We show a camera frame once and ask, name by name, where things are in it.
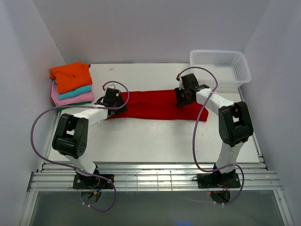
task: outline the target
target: folded clothes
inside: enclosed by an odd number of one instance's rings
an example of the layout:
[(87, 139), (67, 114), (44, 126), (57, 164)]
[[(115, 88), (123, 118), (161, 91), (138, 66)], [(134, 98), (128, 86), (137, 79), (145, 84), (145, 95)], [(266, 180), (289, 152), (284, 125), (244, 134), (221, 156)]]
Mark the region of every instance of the folded clothes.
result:
[(80, 94), (76, 97), (71, 97), (71, 98), (64, 99), (64, 100), (60, 100), (58, 98), (58, 94), (59, 93), (58, 93), (58, 90), (57, 90), (57, 85), (56, 85), (55, 82), (52, 82), (51, 97), (52, 97), (53, 102), (55, 103), (56, 106), (64, 106), (64, 105), (69, 105), (69, 104), (94, 100), (93, 90), (91, 92)]
[(92, 85), (89, 65), (76, 62), (50, 69), (51, 79), (56, 79), (59, 94), (70, 92), (82, 86)]
[[(74, 103), (74, 104), (69, 104), (68, 106), (79, 106), (79, 105), (85, 105), (85, 104), (90, 104), (92, 101), (86, 101), (86, 102), (79, 102), (79, 103)], [(60, 107), (57, 110), (61, 112), (62, 110), (66, 109), (66, 107)]]
[[(127, 93), (121, 93), (124, 101)], [(135, 91), (130, 92), (127, 111), (110, 119), (137, 118), (157, 120), (196, 120), (202, 105), (193, 103), (182, 107), (177, 106), (174, 90)], [(207, 121), (208, 110), (204, 109), (200, 121)]]
[(79, 87), (79, 88), (77, 88), (75, 90), (72, 90), (70, 92), (59, 94), (58, 99), (63, 100), (63, 99), (71, 98), (71, 97), (76, 97), (80, 94), (91, 92), (91, 91), (92, 91), (92, 87), (90, 85), (82, 86), (82, 87)]

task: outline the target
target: stack of folded clothes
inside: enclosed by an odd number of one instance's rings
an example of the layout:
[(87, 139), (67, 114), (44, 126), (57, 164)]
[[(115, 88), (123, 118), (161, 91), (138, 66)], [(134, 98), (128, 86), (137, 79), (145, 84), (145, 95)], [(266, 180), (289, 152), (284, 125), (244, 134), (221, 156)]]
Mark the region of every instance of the stack of folded clothes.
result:
[(51, 97), (56, 106), (82, 105), (94, 100), (89, 65), (76, 62), (51, 68)]

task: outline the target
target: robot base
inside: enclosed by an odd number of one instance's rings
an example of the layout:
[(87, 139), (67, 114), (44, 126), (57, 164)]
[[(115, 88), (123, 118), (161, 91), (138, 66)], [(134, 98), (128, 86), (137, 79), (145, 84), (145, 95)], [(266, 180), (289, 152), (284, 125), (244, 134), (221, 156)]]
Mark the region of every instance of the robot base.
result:
[(213, 173), (199, 173), (196, 177), (197, 179), (193, 179), (193, 181), (198, 182), (198, 188), (223, 188), (228, 183), (229, 188), (240, 188), (240, 181), (237, 173), (234, 173), (233, 177), (228, 178), (222, 183), (216, 181)]
[[(114, 183), (114, 174), (99, 174), (104, 178), (111, 180)], [(113, 189), (113, 186), (106, 180), (95, 177), (86, 177), (81, 174), (76, 174), (73, 181), (73, 189), (97, 189), (103, 186), (103, 189)]]

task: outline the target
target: metal frame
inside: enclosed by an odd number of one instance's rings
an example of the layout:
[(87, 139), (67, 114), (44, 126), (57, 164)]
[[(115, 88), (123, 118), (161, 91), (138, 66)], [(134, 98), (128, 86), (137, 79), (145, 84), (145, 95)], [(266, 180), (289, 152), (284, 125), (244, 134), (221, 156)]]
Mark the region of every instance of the metal frame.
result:
[[(101, 174), (113, 173), (118, 191), (199, 191), (192, 178), (200, 171), (194, 164), (97, 164)], [(212, 169), (213, 164), (201, 165)], [(244, 190), (278, 190), (281, 184), (275, 171), (264, 163), (241, 164)], [(45, 164), (42, 173), (33, 173), (29, 191), (77, 191), (72, 189), (75, 172), (66, 167)]]
[(284, 222), (286, 226), (293, 226), (293, 220), (288, 210), (283, 191), (282, 190), (274, 190), (275, 198)]
[(20, 219), (20, 226), (27, 226), (30, 224), (30, 220), (32, 219), (32, 214), (34, 210), (34, 206), (36, 204), (36, 200), (38, 197), (38, 192), (31, 191), (27, 192), (26, 196), (26, 205), (23, 209), (23, 213)]

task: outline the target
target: glass panel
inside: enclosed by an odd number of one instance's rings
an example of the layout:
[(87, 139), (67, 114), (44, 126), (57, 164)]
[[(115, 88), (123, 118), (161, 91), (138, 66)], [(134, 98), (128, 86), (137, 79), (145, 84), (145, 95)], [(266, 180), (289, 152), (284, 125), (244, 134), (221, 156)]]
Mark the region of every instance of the glass panel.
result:
[[(112, 192), (103, 192), (97, 207), (106, 208)], [(115, 207), (100, 213), (81, 202), (80, 192), (39, 192), (31, 226), (281, 226), (284, 225), (273, 191), (243, 191), (229, 206), (211, 201), (208, 192), (118, 192)]]

